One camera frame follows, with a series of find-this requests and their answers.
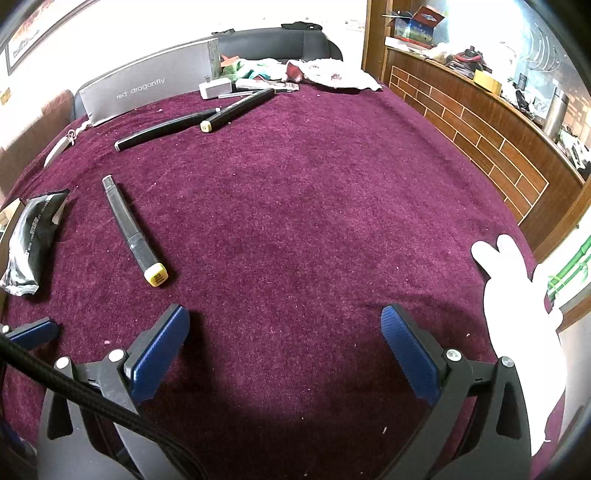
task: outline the finger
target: finger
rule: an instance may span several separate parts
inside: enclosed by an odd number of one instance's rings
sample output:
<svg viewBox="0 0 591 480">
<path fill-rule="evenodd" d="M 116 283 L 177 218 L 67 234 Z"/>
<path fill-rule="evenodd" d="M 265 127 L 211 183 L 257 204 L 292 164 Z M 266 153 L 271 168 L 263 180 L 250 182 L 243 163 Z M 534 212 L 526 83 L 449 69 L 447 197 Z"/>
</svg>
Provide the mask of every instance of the finger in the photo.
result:
<svg viewBox="0 0 591 480">
<path fill-rule="evenodd" d="M 527 277 L 525 261 L 515 241 L 509 235 L 499 235 L 499 238 L 496 240 L 496 246 L 503 257 L 505 268 L 518 278 Z"/>
<path fill-rule="evenodd" d="M 562 312 L 558 307 L 554 307 L 548 314 L 548 324 L 552 327 L 552 330 L 558 329 L 562 323 Z"/>
<path fill-rule="evenodd" d="M 543 299 L 546 292 L 548 292 L 548 269 L 544 265 L 539 264 L 534 270 L 534 276 L 531 282 L 536 295 Z"/>
<path fill-rule="evenodd" d="M 478 241 L 470 249 L 476 260 L 486 273 L 493 277 L 499 277 L 502 272 L 501 254 L 492 246 L 483 241 Z"/>
</svg>

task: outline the bed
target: bed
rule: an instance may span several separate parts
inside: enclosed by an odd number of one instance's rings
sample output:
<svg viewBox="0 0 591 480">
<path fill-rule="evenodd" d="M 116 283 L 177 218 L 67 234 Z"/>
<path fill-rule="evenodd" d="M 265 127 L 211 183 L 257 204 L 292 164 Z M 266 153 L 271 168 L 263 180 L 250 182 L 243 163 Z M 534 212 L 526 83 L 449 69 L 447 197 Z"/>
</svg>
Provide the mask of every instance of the bed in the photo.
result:
<svg viewBox="0 0 591 480">
<path fill-rule="evenodd" d="M 212 134 L 113 148 L 231 102 L 190 93 L 142 107 L 80 133 L 44 171 L 50 144 L 7 200 L 71 193 L 40 291 L 11 297 L 2 322 L 50 316 L 59 341 L 37 354 L 89 362 L 184 305 L 189 337 L 141 410 L 212 479 L 372 479 L 427 411 L 382 338 L 381 309 L 401 303 L 444 348 L 494 361 L 470 246 L 508 233 L 530 274 L 532 253 L 486 177 L 388 89 L 304 85 Z M 108 174 L 171 273 L 160 288 L 121 238 Z M 4 391 L 8 420 L 34 443 L 43 389 L 10 370 Z M 534 473 L 556 448 L 562 408 Z"/>
</svg>

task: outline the yellow marker cap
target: yellow marker cap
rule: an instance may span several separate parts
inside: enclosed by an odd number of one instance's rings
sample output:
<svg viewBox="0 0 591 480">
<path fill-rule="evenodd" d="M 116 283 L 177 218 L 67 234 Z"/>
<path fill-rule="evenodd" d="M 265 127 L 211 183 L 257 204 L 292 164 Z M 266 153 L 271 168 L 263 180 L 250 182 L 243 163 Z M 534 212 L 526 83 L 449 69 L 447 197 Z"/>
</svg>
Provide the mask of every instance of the yellow marker cap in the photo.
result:
<svg viewBox="0 0 591 480">
<path fill-rule="evenodd" d="M 207 120 L 201 122 L 201 131 L 204 133 L 209 133 L 212 131 L 212 125 Z"/>
<path fill-rule="evenodd" d="M 158 287 L 166 281 L 168 272 L 166 272 L 166 268 L 164 268 L 162 263 L 155 263 L 144 272 L 144 278 L 153 287 Z"/>
</svg>

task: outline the black braided cable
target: black braided cable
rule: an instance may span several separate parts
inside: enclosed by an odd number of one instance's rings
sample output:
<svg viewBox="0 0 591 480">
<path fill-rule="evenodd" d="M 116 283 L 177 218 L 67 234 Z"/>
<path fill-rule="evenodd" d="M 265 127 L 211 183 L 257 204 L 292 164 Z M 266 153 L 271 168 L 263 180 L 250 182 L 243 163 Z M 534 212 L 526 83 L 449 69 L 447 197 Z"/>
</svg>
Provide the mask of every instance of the black braided cable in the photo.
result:
<svg viewBox="0 0 591 480">
<path fill-rule="evenodd" d="M 0 358 L 4 359 L 8 365 L 67 400 L 148 440 L 152 440 L 166 454 L 179 460 L 183 466 L 189 468 L 194 475 L 194 480 L 207 479 L 205 469 L 198 458 L 167 431 L 56 371 L 4 335 L 0 335 Z"/>
</svg>

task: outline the keychain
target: keychain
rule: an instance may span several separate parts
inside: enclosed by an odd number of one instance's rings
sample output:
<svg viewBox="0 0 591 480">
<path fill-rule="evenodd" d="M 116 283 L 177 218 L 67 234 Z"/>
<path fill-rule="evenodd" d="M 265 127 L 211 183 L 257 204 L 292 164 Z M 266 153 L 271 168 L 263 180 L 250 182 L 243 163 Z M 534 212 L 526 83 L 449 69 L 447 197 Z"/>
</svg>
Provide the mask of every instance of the keychain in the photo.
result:
<svg viewBox="0 0 591 480">
<path fill-rule="evenodd" d="M 45 159 L 45 164 L 43 165 L 43 168 L 47 168 L 51 164 L 51 162 L 53 162 L 55 160 L 55 158 L 60 153 L 62 153 L 66 148 L 68 148 L 70 145 L 73 146 L 74 142 L 76 140 L 76 137 L 78 137 L 78 134 L 80 132 L 83 132 L 84 130 L 86 130 L 89 126 L 90 126 L 90 120 L 87 120 L 86 122 L 82 123 L 81 126 L 76 128 L 76 130 L 74 130 L 73 128 L 69 129 L 66 136 L 60 138 L 58 143 L 56 143 L 56 146 L 53 147 L 51 149 L 51 151 L 49 152 L 49 155 Z"/>
</svg>

